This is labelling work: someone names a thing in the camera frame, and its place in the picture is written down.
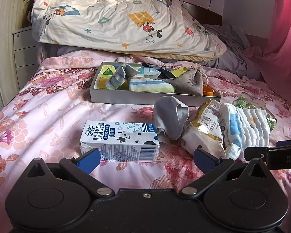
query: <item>wooden headboard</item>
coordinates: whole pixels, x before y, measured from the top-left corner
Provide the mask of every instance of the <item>wooden headboard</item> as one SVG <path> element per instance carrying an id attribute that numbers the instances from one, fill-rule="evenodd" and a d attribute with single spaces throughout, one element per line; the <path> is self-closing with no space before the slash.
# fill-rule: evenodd
<path id="1" fill-rule="evenodd" d="M 197 21 L 199 21 L 201 24 L 215 24 L 215 25 L 222 25 L 222 16 L 207 10 L 205 8 L 202 8 L 200 6 L 188 3 L 188 2 L 183 2 L 185 5 L 186 9 L 190 13 L 191 16 L 193 16 Z"/>

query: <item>plastic bag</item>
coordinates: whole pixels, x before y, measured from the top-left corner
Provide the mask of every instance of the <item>plastic bag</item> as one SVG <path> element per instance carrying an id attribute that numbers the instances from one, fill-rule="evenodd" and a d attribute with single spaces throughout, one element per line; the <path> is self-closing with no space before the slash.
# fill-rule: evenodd
<path id="1" fill-rule="evenodd" d="M 225 156 L 220 119 L 220 103 L 209 100 L 202 104 L 194 119 L 186 124 L 182 147 L 192 155 L 196 148 L 201 148 L 217 158 Z"/>
<path id="2" fill-rule="evenodd" d="M 238 108 L 246 108 L 246 109 L 264 109 L 266 110 L 266 117 L 267 117 L 267 122 L 269 125 L 269 128 L 271 129 L 271 131 L 275 128 L 276 123 L 277 123 L 277 119 L 276 117 L 272 114 L 272 112 L 270 112 L 267 107 L 266 107 L 266 103 L 265 101 L 256 98 L 252 95 L 249 95 L 245 92 L 242 92 L 240 94 L 240 96 L 238 97 L 237 100 L 233 101 L 232 103 L 234 106 L 238 107 Z"/>

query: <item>milk carton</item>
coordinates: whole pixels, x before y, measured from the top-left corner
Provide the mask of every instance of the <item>milk carton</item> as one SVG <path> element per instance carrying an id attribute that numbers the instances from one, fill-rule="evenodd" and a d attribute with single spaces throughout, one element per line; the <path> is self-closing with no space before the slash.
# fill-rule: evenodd
<path id="1" fill-rule="evenodd" d="M 81 139 L 81 153 L 98 148 L 101 160 L 157 160 L 159 141 L 153 123 L 86 121 Z"/>

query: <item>striped towel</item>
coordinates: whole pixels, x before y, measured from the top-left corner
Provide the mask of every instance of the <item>striped towel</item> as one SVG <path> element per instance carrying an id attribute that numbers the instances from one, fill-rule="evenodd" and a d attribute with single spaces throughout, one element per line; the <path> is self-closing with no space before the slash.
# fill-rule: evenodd
<path id="1" fill-rule="evenodd" d="M 174 93 L 173 86 L 162 80 L 153 80 L 144 77 L 131 77 L 129 80 L 129 90 L 143 91 L 143 92 L 161 92 L 161 93 Z"/>

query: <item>gray sock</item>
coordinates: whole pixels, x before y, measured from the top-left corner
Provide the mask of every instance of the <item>gray sock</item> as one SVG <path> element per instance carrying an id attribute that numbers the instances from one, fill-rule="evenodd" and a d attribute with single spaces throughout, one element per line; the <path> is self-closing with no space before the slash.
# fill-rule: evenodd
<path id="1" fill-rule="evenodd" d="M 173 96 L 160 97 L 153 108 L 158 140 L 166 143 L 165 137 L 177 140 L 189 117 L 189 107 Z"/>
<path id="2" fill-rule="evenodd" d="M 117 89 L 128 79 L 128 77 L 134 76 L 136 74 L 140 74 L 140 72 L 132 68 L 129 64 L 124 63 L 123 65 L 119 66 L 116 69 L 114 75 L 112 75 L 106 81 L 106 88 Z"/>

